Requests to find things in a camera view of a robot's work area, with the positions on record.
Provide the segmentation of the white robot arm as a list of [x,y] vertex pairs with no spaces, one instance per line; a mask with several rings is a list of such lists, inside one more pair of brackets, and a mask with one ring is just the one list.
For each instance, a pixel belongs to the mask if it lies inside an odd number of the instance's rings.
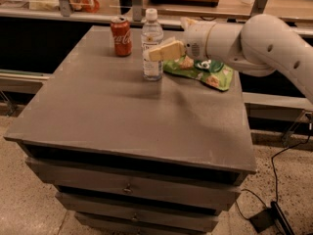
[[184,55],[219,61],[252,76],[278,71],[313,102],[313,47],[274,16],[259,14],[246,23],[194,22],[182,39],[170,37],[143,52],[154,62]]

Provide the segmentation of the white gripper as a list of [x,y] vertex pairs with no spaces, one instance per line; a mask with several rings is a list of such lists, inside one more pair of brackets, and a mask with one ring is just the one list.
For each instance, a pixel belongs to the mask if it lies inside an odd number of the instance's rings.
[[184,43],[180,40],[164,41],[143,52],[146,61],[176,60],[187,52],[190,58],[199,61],[211,59],[232,63],[242,55],[241,24],[197,22],[187,17],[182,17],[180,22],[185,30]]

